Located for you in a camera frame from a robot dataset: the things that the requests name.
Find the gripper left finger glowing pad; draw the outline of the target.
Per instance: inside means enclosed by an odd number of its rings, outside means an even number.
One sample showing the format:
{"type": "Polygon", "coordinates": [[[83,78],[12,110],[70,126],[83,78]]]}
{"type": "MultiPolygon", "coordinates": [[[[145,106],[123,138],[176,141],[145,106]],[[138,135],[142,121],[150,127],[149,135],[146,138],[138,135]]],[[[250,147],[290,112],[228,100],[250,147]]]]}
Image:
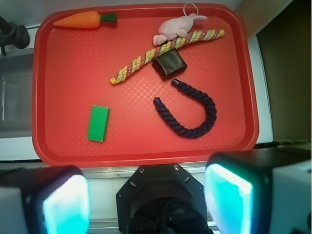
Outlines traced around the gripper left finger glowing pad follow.
{"type": "Polygon", "coordinates": [[[85,234],[90,218],[90,184],[78,167],[0,171],[2,234],[85,234]]]}

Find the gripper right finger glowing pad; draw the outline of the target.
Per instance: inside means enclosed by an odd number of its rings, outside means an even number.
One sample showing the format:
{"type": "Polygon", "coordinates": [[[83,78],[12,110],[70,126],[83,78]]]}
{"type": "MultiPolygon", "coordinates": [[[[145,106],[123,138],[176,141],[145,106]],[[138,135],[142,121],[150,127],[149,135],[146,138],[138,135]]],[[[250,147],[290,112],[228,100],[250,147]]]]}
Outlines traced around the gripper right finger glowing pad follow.
{"type": "Polygon", "coordinates": [[[311,172],[309,150],[215,153],[204,173],[207,209],[222,234],[309,234],[311,172]]]}

